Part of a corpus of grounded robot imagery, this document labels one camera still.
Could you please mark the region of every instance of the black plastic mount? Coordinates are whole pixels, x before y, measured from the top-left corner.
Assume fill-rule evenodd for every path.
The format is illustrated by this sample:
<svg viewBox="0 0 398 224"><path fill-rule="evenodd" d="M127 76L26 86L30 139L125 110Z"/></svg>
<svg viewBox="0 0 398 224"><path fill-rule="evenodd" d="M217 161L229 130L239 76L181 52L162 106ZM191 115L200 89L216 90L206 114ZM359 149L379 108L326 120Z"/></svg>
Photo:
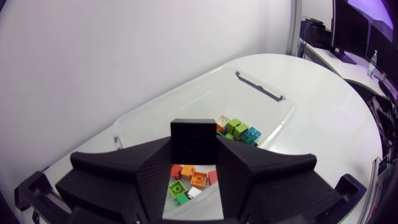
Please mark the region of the black plastic mount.
<svg viewBox="0 0 398 224"><path fill-rule="evenodd" d="M213 120L176 119L171 130L171 138L118 151L73 153L72 171L56 184L70 213L54 215L59 205L42 200L52 189L40 172L16 189L17 208L31 205L49 223L337 223L366 191L348 174L331 188L311 154L216 136ZM172 163L216 165L224 220L162 219Z"/></svg>

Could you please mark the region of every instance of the water bottle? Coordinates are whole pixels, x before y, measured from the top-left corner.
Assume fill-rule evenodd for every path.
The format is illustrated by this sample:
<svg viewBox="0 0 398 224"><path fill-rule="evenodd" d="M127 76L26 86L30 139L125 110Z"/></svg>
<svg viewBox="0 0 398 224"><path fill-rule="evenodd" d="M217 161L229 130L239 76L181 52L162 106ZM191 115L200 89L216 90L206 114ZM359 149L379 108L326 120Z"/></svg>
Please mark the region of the water bottle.
<svg viewBox="0 0 398 224"><path fill-rule="evenodd" d="M372 56L371 63L369 64L369 68L368 68L367 75L369 78L373 78L374 69L376 68L376 63L377 63L377 50L374 50L374 54Z"/></svg>

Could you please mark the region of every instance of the red lego brick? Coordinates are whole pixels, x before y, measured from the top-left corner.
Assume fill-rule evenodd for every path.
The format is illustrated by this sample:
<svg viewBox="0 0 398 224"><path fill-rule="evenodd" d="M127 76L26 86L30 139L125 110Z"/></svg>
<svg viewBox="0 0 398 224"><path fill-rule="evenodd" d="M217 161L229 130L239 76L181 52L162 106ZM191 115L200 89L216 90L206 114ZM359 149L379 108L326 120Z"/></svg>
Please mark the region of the red lego brick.
<svg viewBox="0 0 398 224"><path fill-rule="evenodd" d="M170 172L170 176L174 177L174 179L179 180L181 178L181 170L182 166L175 164L172 166L172 171Z"/></svg>
<svg viewBox="0 0 398 224"><path fill-rule="evenodd" d="M214 170L214 171L209 172L208 176L209 176L209 184L210 185L212 185L212 184L214 184L215 182L218 181L217 171Z"/></svg>

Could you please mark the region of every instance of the white wall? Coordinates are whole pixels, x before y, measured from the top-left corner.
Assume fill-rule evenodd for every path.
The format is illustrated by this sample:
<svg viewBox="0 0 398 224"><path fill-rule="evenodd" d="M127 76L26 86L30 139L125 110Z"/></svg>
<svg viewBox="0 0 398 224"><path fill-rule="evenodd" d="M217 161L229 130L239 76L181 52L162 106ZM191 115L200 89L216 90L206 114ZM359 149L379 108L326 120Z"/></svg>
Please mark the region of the white wall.
<svg viewBox="0 0 398 224"><path fill-rule="evenodd" d="M0 190L125 112L234 58L286 52L290 0L7 1Z"/></svg>
<svg viewBox="0 0 398 224"><path fill-rule="evenodd" d="M333 0L302 0L302 16L318 19L331 29Z"/></svg>

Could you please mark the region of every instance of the computer monitor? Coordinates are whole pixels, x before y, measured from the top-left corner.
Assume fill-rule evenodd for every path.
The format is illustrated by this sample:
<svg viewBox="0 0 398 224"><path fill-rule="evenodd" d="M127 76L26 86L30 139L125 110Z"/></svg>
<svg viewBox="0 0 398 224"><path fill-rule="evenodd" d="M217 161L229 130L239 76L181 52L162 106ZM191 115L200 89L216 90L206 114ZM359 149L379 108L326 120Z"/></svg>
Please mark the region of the computer monitor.
<svg viewBox="0 0 398 224"><path fill-rule="evenodd" d="M365 57L368 20L344 0L333 0L331 52L341 61L356 64L344 51Z"/></svg>
<svg viewBox="0 0 398 224"><path fill-rule="evenodd" d="M398 84L398 50L382 32L371 25L366 51L367 60L371 60L374 50L377 50L376 68L385 72L396 86Z"/></svg>

